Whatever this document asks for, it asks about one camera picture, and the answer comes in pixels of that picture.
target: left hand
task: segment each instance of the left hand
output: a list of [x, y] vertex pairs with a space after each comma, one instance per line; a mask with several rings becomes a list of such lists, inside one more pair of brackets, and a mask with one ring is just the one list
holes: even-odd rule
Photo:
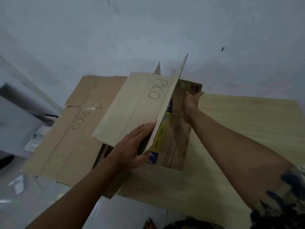
[[146, 154], [137, 155], [137, 150], [141, 141], [152, 132], [155, 125], [156, 121], [136, 127], [124, 136], [107, 158], [117, 163], [120, 169], [135, 169], [142, 166], [150, 157], [150, 152], [148, 151]]

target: open cardboard box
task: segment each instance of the open cardboard box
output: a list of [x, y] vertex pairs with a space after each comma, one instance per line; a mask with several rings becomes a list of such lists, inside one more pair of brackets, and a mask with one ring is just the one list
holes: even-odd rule
[[[153, 156], [132, 173], [142, 178], [162, 176], [177, 184], [191, 131], [182, 119], [182, 100], [186, 91], [195, 94], [202, 87], [179, 80], [186, 58], [172, 77], [161, 76], [159, 65], [155, 74], [84, 76], [22, 171], [74, 186], [125, 134], [157, 119], [154, 131], [142, 144], [142, 152], [149, 150]], [[127, 176], [127, 171], [121, 172], [103, 195], [111, 198]]]

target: wooden table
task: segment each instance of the wooden table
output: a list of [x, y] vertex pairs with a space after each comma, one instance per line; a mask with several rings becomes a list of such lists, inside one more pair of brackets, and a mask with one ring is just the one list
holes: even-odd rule
[[[204, 94], [199, 109], [293, 163], [305, 164], [303, 113], [296, 101]], [[250, 209], [194, 132], [189, 140], [183, 173], [184, 185], [178, 191], [129, 177], [119, 194], [228, 228], [250, 227]]]

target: white tiled floor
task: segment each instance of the white tiled floor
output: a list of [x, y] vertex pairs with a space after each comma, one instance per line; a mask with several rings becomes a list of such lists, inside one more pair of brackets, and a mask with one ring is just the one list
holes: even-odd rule
[[[0, 228], [23, 229], [39, 214], [53, 204], [58, 196], [66, 193], [70, 187], [47, 179], [34, 182], [33, 177], [25, 175], [25, 191], [15, 195], [13, 187], [7, 184], [20, 175], [25, 159], [15, 157], [11, 164], [0, 170]], [[167, 211], [122, 196], [111, 200], [102, 197], [87, 219], [84, 229], [96, 228], [143, 228], [147, 218], [152, 218], [157, 228], [170, 222], [185, 219], [185, 215]]]

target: bare foot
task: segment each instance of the bare foot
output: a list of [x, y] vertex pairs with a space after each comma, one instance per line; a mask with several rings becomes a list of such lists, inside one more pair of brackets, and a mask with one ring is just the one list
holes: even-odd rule
[[151, 218], [149, 218], [148, 220], [145, 221], [143, 229], [156, 229], [156, 227], [155, 227], [153, 221], [151, 220]]

